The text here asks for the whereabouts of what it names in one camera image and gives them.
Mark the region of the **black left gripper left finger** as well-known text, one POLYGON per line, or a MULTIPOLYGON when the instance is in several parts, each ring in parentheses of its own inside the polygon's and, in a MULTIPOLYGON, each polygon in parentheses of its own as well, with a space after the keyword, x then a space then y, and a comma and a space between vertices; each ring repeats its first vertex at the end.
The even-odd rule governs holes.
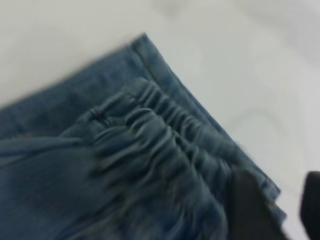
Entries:
POLYGON ((229 180, 229 239, 286 240, 260 192, 246 170, 232 172, 229 180))

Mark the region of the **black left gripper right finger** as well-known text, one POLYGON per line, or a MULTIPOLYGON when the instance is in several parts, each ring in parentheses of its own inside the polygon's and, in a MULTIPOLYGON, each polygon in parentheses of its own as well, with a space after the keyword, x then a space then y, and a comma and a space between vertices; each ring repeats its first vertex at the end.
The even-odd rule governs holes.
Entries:
POLYGON ((306 175, 300 207, 300 218, 304 227, 320 226, 319 171, 310 171, 306 175))

